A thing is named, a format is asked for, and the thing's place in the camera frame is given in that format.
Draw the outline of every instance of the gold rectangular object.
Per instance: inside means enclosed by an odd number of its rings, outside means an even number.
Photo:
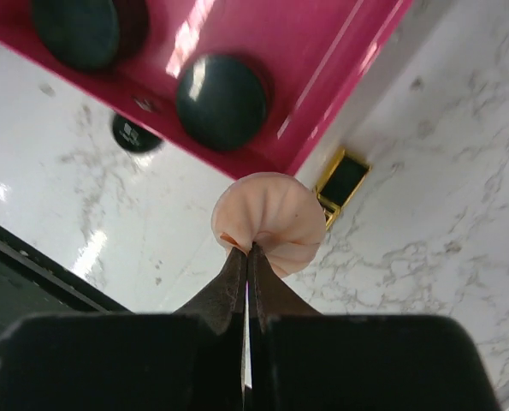
[[[328,162],[315,185],[317,199],[323,206],[326,217],[326,230],[349,203],[370,170],[369,164],[343,147],[340,147]]]

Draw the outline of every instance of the pink box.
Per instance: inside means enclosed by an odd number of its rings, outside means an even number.
[[[259,171],[293,175],[411,2],[147,0],[151,31],[140,53],[109,72],[83,74],[41,44],[28,0],[0,0],[0,42],[233,178]],[[201,146],[176,115],[181,68],[213,52],[254,58],[269,73],[268,120],[234,152]]]

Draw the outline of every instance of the black disc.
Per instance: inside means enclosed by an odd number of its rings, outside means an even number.
[[[32,18],[50,53],[85,71],[137,50],[149,25],[143,0],[32,0]]]
[[[114,115],[111,131],[117,144],[126,152],[150,152],[163,143],[156,135],[118,114]]]
[[[176,94],[182,127],[203,146],[235,150],[251,140],[267,116],[258,77],[234,57],[208,55],[184,70]]]

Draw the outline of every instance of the white marble table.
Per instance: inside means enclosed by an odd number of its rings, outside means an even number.
[[[137,311],[222,266],[231,182],[171,145],[127,155],[110,111],[0,46],[0,224]],[[374,165],[304,272],[326,313],[440,313],[509,381],[509,0],[420,0],[299,172],[338,144]]]

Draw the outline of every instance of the peach cloth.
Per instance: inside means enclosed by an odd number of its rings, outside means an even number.
[[[212,232],[229,253],[256,242],[281,278],[304,269],[326,232],[316,195],[291,176],[257,173],[232,184],[216,202]]]

